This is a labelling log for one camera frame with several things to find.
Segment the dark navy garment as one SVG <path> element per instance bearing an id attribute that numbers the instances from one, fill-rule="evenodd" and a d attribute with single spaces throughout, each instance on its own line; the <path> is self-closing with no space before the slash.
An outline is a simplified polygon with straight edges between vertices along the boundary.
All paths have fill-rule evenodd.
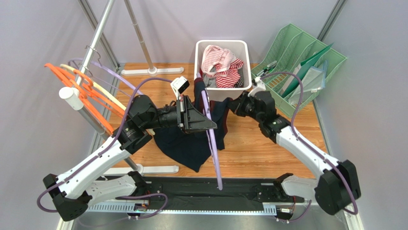
<path id="1" fill-rule="evenodd" d="M 227 115 L 229 112 L 227 104 L 230 101 L 231 98 L 226 98 L 221 102 L 210 101 L 211 119 L 217 125 L 214 134 L 218 150 L 225 149 L 224 138 L 228 133 Z M 156 145 L 166 156 L 196 173 L 211 156 L 205 132 L 186 134 L 178 127 L 156 128 L 153 131 Z"/>

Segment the red white striped top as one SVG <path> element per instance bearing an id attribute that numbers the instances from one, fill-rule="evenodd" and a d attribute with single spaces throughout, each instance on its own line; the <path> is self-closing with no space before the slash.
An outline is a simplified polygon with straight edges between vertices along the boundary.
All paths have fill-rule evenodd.
<path id="1" fill-rule="evenodd" d="M 243 65 L 244 62 L 229 49 L 209 45 L 204 50 L 201 71 L 216 77 L 218 88 L 234 88 L 239 80 L 238 69 L 242 69 Z"/>

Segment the orange plastic hanger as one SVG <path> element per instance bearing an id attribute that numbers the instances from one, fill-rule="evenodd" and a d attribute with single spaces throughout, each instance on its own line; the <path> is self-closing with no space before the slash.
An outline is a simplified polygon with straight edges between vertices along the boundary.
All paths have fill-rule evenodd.
<path id="1" fill-rule="evenodd" d="M 109 135 L 113 134 L 112 125 L 103 115 L 92 105 L 89 99 L 102 105 L 113 114 L 122 118 L 125 106 L 122 105 L 111 93 L 96 83 L 90 77 L 71 66 L 61 64 L 54 66 L 50 63 L 44 65 L 64 84 L 62 98 L 75 110 L 86 108 L 93 118 L 97 120 L 103 130 Z"/>

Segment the black white striped top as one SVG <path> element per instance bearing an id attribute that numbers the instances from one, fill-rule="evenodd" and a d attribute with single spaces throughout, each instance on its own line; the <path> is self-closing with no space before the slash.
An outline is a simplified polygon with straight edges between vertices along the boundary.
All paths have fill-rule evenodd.
<path id="1" fill-rule="evenodd" d="M 239 80 L 235 83 L 234 88 L 241 88 L 244 85 L 243 69 L 238 69 Z"/>

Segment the grey garment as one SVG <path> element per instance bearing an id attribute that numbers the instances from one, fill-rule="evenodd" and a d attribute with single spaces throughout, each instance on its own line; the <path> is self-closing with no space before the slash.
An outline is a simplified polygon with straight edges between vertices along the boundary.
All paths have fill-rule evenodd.
<path id="1" fill-rule="evenodd" d="M 211 77 L 205 73 L 202 74 L 203 82 L 207 88 L 217 88 L 216 77 Z"/>

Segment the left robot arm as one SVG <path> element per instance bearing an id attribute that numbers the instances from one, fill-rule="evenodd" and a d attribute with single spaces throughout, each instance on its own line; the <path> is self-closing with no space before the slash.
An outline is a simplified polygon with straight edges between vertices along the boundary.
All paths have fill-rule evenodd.
<path id="1" fill-rule="evenodd" d="M 149 143 L 149 130 L 168 127 L 190 134 L 215 129 L 217 125 L 199 112 L 188 96 L 163 108 L 157 108 L 147 95 L 136 96 L 123 124 L 94 153 L 71 170 L 43 179 L 60 217 L 74 220 L 90 206 L 111 199 L 147 198 L 148 185 L 137 171 L 102 182 L 98 178 Z"/>

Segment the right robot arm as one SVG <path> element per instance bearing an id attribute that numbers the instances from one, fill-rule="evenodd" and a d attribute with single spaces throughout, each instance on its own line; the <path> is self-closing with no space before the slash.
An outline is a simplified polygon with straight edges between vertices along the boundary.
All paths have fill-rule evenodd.
<path id="1" fill-rule="evenodd" d="M 313 179 L 286 173 L 274 181 L 285 196 L 297 196 L 316 201 L 329 215 L 339 211 L 358 213 L 357 199 L 362 195 L 355 165 L 350 160 L 339 161 L 305 138 L 285 117 L 277 113 L 275 100 L 266 91 L 250 95 L 244 91 L 228 103 L 237 116 L 258 122 L 262 134 L 299 159 L 314 175 Z"/>

